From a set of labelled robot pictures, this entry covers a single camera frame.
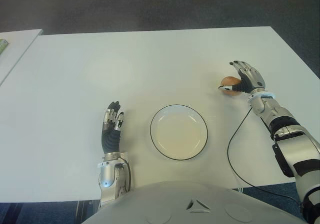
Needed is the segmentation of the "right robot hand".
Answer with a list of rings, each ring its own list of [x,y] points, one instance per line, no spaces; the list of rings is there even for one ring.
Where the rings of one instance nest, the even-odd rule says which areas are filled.
[[[246,62],[234,60],[230,62],[238,75],[240,76],[240,82],[238,84],[221,85],[218,87],[221,91],[234,91],[243,93],[252,93],[255,90],[265,91],[265,81],[261,74],[251,65]]]

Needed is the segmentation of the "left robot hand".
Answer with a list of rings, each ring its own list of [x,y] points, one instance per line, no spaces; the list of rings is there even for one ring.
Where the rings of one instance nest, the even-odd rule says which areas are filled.
[[[112,102],[103,118],[101,131],[101,146],[104,154],[120,151],[121,130],[124,122],[124,112],[119,112],[119,101]]]

